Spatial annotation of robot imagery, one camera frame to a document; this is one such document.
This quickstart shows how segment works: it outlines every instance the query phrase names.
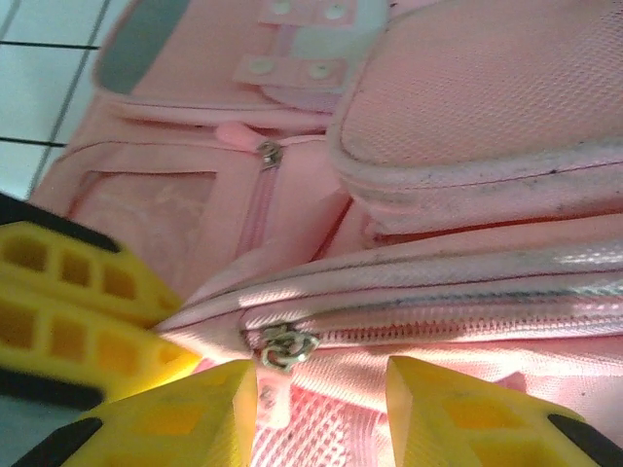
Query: yellow plastic object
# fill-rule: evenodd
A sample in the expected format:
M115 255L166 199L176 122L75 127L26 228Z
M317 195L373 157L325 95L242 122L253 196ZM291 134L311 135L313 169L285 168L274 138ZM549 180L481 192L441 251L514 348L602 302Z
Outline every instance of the yellow plastic object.
M114 401L184 377L200 360L150 331L0 280L5 372L99 389Z
M248 466L256 403L253 363L230 362L86 413L103 425L62 467Z
M475 377L391 357L387 415L397 467L596 467L547 416L582 417Z
M181 300L127 249L111 252L28 222L0 226L0 281L152 327Z

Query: snap button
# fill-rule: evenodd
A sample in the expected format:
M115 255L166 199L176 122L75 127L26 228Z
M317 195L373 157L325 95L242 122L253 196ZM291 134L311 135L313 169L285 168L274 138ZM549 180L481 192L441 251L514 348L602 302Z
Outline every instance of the snap button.
M275 62L269 58L256 58L249 63L249 70L254 75L268 75L275 69Z
M341 3L335 3L324 10L327 19L339 19L347 13L347 7Z
M308 74L313 80L324 80L331 76L333 67L328 63L313 63L308 68Z
M276 15L287 15L292 10L289 0L275 0L273 2L273 13Z

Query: pink backpack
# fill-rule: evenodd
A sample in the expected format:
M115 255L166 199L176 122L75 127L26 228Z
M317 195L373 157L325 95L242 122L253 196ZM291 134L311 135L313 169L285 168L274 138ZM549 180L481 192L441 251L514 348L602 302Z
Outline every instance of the pink backpack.
M622 10L136 1L32 201L184 297L198 371L263 364L254 466L393 465L396 354L622 444Z

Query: grout line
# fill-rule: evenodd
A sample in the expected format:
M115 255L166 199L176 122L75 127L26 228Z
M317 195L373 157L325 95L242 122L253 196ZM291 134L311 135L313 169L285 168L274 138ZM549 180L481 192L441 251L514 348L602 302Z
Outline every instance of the grout line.
M63 143L54 143L53 141L38 141L36 139L9 138L6 136L0 136L0 142L16 143L16 144L31 144L33 146L47 146L49 148L64 148L65 147Z
M11 8L9 9L7 16L5 17L4 22L0 24L0 39L4 38L4 36L7 34L7 31L9 30L13 19L18 13L19 5L21 5L21 0L13 0Z
M43 42L0 41L0 46L38 47L51 49L79 49L83 51L96 51L98 46L77 46L73 44L46 44Z
M99 30L99 26L102 24L104 20L104 16L106 15L106 12L108 11L108 6L110 5L110 2L111 0L104 0L102 2L101 7L99 9L99 14L97 15L97 19L95 20L95 24L93 25L91 35L89 36L87 47L92 47L93 42L95 42L95 37L97 37L97 31ZM59 144L59 143L55 143L55 139L58 136L58 132L60 131L60 127L62 126L62 122L65 118L65 114L67 113L67 109L69 109L69 105L71 104L71 99L73 98L74 92L76 91L76 88L78 87L78 81L80 80L80 77L85 70L87 60L89 59L89 54L91 53L92 51L90 50L84 50L82 53L82 56L80 57L80 63L78 64L78 69L76 70L76 73L74 74L74 77L71 80L69 89L67 90L67 94L65 95L65 99L63 100L63 103L60 107L60 111L58 112L58 116L56 117L55 125L52 128L52 132L50 134L49 139L52 144ZM33 174L32 179L30 180L30 187L28 188L29 198L32 195L33 190L39 183L41 176L43 175L43 170L46 164L48 163L48 159L50 158L50 151L51 151L50 149L45 151L43 158L41 158L41 160L39 161L39 165L37 165L37 170L35 170L35 173Z

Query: floor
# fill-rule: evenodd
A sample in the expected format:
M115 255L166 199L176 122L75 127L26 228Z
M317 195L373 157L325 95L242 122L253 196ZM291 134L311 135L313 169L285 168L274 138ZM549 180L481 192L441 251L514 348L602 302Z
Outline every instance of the floor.
M97 49L128 0L0 0L0 192L28 198L92 95Z

